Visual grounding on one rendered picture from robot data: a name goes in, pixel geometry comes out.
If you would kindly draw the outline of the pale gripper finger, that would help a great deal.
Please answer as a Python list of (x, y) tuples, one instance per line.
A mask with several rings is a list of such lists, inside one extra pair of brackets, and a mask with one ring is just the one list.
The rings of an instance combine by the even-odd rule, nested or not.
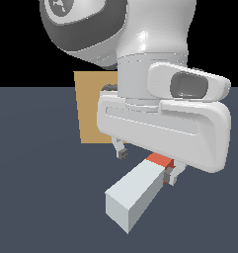
[(168, 167), (164, 172), (164, 182), (174, 186), (178, 176), (187, 168), (187, 164), (178, 160), (174, 161), (174, 167)]
[(117, 153), (117, 159), (124, 160), (127, 157), (127, 149), (124, 147), (122, 140), (112, 137), (112, 143)]

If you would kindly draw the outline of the white peg with orange end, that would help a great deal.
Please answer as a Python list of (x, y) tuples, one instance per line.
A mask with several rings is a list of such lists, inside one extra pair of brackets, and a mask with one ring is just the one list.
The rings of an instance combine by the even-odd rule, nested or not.
[(105, 191), (106, 214), (129, 233), (163, 187), (174, 160), (152, 153)]

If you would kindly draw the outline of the tan wooden board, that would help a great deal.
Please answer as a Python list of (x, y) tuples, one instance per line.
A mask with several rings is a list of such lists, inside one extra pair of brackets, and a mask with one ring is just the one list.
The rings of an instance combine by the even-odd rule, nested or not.
[(81, 143), (111, 143), (112, 138), (97, 128), (101, 89), (118, 82), (116, 71), (75, 71), (75, 92)]

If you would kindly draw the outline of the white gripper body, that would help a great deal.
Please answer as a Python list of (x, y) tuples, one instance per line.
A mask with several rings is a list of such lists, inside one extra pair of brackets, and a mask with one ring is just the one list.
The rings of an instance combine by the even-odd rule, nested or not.
[(102, 91), (97, 127), (114, 139), (117, 150), (125, 140), (208, 173), (225, 166), (231, 116), (220, 101), (231, 82), (218, 75), (171, 63), (150, 65), (147, 91), (156, 106), (137, 106), (116, 91)]

